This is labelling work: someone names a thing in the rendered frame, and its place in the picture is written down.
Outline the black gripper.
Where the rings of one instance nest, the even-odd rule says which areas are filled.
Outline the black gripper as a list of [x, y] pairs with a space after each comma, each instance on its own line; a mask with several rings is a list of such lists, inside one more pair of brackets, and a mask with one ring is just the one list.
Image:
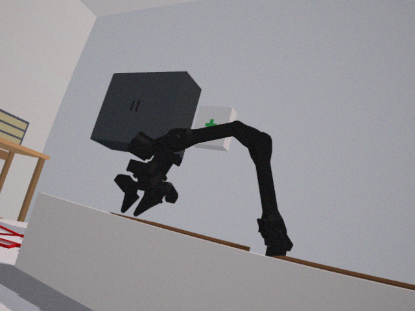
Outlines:
[[114, 179], [121, 190], [125, 192], [121, 207], [121, 212], [123, 214], [139, 199], [137, 190], [145, 191], [145, 193], [135, 209], [135, 217], [149, 208], [159, 203], [163, 203], [163, 197], [167, 203], [173, 204], [175, 204], [178, 199], [178, 193], [172, 183], [166, 182], [167, 169], [156, 161], [151, 162], [156, 163], [156, 173], [153, 179], [151, 176], [143, 177], [137, 175], [136, 178], [138, 181], [136, 182], [130, 176], [124, 174], [118, 174]]

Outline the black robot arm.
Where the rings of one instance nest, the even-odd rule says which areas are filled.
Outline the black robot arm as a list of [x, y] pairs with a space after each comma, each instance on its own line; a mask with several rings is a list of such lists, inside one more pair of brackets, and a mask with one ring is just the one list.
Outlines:
[[[172, 164], [180, 166], [182, 158], [179, 152], [197, 143], [235, 137], [241, 144], [248, 148], [250, 156], [255, 163], [259, 183], [259, 195], [262, 206], [261, 219], [257, 219], [261, 236], [267, 246], [265, 256], [281, 256], [290, 251], [293, 243], [287, 236], [287, 228], [278, 211], [276, 193], [270, 166], [272, 155], [272, 139], [265, 132], [248, 126], [241, 121], [233, 121], [225, 124], [208, 126], [199, 129], [173, 128], [166, 135], [150, 138], [140, 131], [128, 145], [127, 151], [142, 160], [162, 164], [167, 172]], [[156, 173], [156, 163], [149, 161], [144, 163], [131, 159], [126, 171], [133, 173], [133, 177], [143, 176], [152, 179]]]

